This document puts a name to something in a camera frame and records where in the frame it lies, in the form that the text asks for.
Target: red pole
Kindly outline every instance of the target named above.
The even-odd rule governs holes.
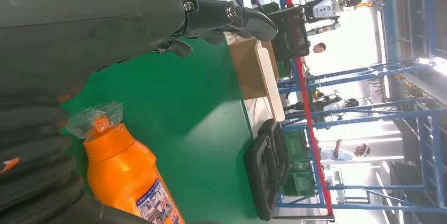
[[[287,7],[293,7],[292,0],[286,0],[286,4],[287,4]],[[312,152],[314,153],[315,162],[318,167],[316,172],[318,172],[318,174],[319,174],[319,180],[320,180],[320,184],[322,186],[322,193],[324,196],[324,201],[326,202],[327,212],[330,215],[333,215],[331,193],[326,188],[323,170],[321,168],[321,158],[320,158],[320,154],[318,151],[318,145],[317,145],[317,141],[315,139],[314,130],[313,130],[314,126],[312,123],[312,116],[310,114],[310,106],[309,106],[309,98],[308,98],[307,89],[306,89],[306,81],[304,79],[304,74],[303,74],[303,63],[301,62],[300,58],[296,58],[295,62],[297,65],[297,70],[298,70],[297,74],[299,77],[299,86],[301,89],[301,95],[303,96],[303,104],[304,104],[304,110],[306,113],[307,126],[309,127],[310,140],[312,142]]]

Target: green workbench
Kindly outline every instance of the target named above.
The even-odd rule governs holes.
[[[157,156],[187,222],[265,223],[256,217],[246,175],[252,134],[228,46],[188,43],[194,52],[186,59],[152,53],[94,73],[64,107],[73,115],[121,102],[123,122]],[[82,141],[74,138],[68,152],[85,178]]]

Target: orange plastic bottle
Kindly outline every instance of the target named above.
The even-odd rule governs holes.
[[[87,180],[103,204],[154,224],[184,224],[156,167],[155,155],[121,123],[122,105],[90,108],[70,118],[67,130],[85,138]]]

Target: black plastic tray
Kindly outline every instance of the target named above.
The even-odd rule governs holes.
[[[271,41],[277,61],[309,55],[303,8],[293,7],[267,16],[278,27],[278,34]]]
[[[279,197],[279,184],[270,136],[263,134],[256,138],[245,153],[244,160],[258,217],[269,221],[274,214]]]
[[[273,155],[275,156],[275,166],[278,175],[278,182],[284,185],[288,171],[287,146],[281,133],[281,125],[274,119],[264,122],[258,130],[258,135],[266,134],[270,136],[271,145],[273,147]]]

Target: clear bottle cap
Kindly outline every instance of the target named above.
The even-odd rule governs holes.
[[[94,138],[121,123],[123,105],[112,102],[88,108],[69,118],[66,129],[81,139]]]

